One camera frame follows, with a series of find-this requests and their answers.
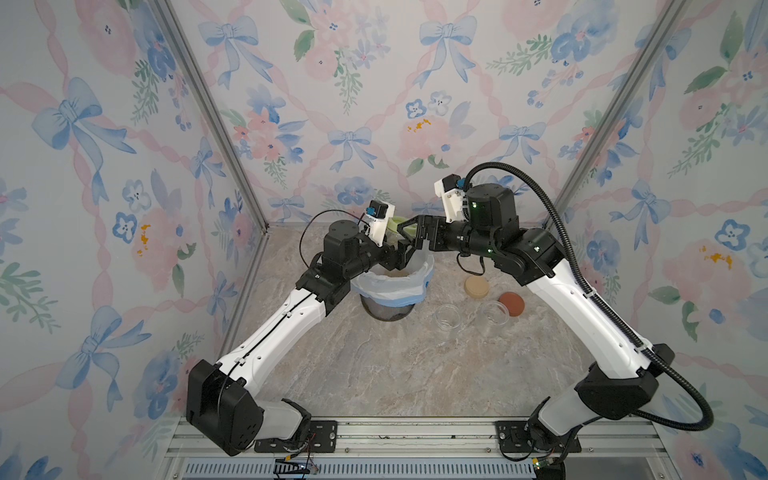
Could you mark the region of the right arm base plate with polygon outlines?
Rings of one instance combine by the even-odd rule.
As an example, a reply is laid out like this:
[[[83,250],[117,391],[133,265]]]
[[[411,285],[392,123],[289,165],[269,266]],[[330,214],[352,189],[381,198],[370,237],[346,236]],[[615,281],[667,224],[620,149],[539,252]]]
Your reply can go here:
[[[556,437],[541,427],[530,427],[527,420],[498,420],[494,422],[496,439],[505,454],[581,453],[577,436]]]

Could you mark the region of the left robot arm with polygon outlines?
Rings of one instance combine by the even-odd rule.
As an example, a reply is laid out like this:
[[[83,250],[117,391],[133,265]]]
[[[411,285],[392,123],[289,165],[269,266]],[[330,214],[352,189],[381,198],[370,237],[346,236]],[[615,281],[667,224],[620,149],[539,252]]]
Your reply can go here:
[[[257,332],[216,362],[201,360],[189,372],[188,423],[229,456],[261,440],[304,447],[311,414],[289,399],[258,401],[263,384],[295,344],[341,303],[354,278],[376,265],[403,269],[414,250],[407,235],[389,244],[374,240],[353,221],[332,223],[322,252]]]

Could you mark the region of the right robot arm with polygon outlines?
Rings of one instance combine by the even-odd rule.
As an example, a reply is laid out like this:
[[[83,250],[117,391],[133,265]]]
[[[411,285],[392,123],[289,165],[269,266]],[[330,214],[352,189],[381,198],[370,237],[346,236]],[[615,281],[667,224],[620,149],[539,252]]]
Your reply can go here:
[[[620,420],[648,404],[662,373],[597,305],[573,273],[562,244],[541,228],[519,224],[513,193],[498,184],[464,191],[452,174],[434,184],[444,213],[417,221],[417,240],[432,251],[477,255],[533,292],[565,322],[594,358],[586,376],[544,400],[524,431],[536,451],[566,443],[581,426]]]

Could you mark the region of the red jar lid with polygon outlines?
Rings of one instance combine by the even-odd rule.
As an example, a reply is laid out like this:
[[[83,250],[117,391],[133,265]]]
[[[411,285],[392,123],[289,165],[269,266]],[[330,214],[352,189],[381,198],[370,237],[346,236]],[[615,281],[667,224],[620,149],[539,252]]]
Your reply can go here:
[[[523,297],[514,292],[504,292],[499,298],[498,302],[501,303],[510,317],[519,317],[525,311],[526,303]]]

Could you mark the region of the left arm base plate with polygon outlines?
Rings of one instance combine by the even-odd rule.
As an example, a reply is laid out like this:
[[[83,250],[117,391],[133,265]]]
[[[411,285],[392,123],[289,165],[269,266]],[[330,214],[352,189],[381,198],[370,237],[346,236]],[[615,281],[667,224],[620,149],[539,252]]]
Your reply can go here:
[[[255,453],[297,454],[334,453],[338,439],[338,422],[335,420],[310,420],[300,426],[293,437],[282,439],[256,440]]]

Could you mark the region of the glass jar with rice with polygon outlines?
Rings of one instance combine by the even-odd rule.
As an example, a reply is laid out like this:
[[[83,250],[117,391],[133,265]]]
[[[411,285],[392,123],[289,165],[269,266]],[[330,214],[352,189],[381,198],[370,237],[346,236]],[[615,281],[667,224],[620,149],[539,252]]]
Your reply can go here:
[[[437,331],[446,336],[456,335],[461,330],[462,321],[462,313],[455,305],[441,305],[434,313]]]

